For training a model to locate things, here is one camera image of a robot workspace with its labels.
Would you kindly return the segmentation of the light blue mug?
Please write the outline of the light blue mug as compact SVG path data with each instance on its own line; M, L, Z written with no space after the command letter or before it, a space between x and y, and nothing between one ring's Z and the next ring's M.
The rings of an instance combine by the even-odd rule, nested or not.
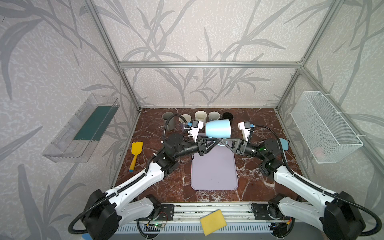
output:
M209 138L226 139L231 137L231 122L229 120L216 120L206 123L205 135Z

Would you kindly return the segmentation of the white faceted mug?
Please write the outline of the white faceted mug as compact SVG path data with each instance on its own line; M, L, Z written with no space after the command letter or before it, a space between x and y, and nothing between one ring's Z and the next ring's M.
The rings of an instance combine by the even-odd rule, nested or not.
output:
M195 113L195 120L199 122L203 122L204 124L207 121L207 113L205 111L197 111Z

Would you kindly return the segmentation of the blue dotted square mug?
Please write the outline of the blue dotted square mug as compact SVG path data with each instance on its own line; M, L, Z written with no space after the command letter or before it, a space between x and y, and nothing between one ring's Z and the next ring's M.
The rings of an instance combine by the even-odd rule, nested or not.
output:
M209 113L208 117L210 121L217 121L221 119L221 114L216 111L212 111Z

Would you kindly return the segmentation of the black mug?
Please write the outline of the black mug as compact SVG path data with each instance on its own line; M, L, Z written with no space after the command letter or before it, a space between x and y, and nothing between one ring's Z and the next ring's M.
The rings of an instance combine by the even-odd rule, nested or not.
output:
M225 113L223 113L222 118L223 118L223 120L229 120L230 123L232 123L233 119L234 119L234 115L232 113L225 112Z

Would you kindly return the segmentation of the lavender mug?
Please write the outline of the lavender mug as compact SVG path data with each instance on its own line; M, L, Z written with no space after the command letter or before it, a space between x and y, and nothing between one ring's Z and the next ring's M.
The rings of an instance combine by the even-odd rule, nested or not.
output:
M182 117L179 118L179 122L183 125L188 124L192 121L192 117L188 114L183 114Z

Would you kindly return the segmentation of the grey mug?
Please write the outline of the grey mug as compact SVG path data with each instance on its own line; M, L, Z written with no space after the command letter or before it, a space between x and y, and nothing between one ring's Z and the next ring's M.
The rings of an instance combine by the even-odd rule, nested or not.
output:
M165 126L165 129L167 131L172 131L175 129L176 127L176 122L175 122L175 116L174 116L174 113L172 112L166 112L163 114L162 116L163 118L163 121L164 121L164 124L168 123L166 126Z

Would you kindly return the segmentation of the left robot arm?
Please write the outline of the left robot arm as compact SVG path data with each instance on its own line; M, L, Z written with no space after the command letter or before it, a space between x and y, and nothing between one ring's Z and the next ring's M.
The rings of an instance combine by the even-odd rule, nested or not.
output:
M184 139L183 134L163 133L163 146L149 160L144 170L124 183L106 191L96 190L86 204L85 209L69 224L72 235L89 234L93 240L108 240L118 228L132 221L155 217L161 203L152 196L139 201L134 199L146 189L170 175L178 166L178 159L209 153L222 139L231 136L231 124L225 121L218 127L219 121L207 124L201 121L186 123L185 132L192 138Z

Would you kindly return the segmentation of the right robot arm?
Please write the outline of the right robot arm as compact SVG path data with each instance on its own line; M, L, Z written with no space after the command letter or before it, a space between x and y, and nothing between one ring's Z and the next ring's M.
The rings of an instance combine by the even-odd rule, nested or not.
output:
M346 192L327 190L300 174L288 165L278 135L266 139L259 145L251 144L252 132L256 128L250 123L241 123L243 139L231 138L231 130L225 127L218 133L223 143L234 141L233 152L262 160L261 172L304 198L310 205L294 201L289 197L276 200L278 209L285 215L299 219L321 230L330 240L356 240L358 237L375 235L382 229L379 216L356 204Z

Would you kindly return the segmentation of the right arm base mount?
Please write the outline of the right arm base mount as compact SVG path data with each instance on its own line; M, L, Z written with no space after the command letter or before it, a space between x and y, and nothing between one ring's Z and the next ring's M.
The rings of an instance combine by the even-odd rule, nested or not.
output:
M277 205L270 205L268 203L252 203L251 210L256 220L274 220L282 222L292 220L291 217L284 216Z

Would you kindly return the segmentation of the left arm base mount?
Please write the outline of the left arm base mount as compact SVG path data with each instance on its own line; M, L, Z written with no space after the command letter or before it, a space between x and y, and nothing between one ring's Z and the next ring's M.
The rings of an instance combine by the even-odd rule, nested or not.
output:
M149 218L156 221L171 221L174 218L175 205L173 204L162 204L156 206Z

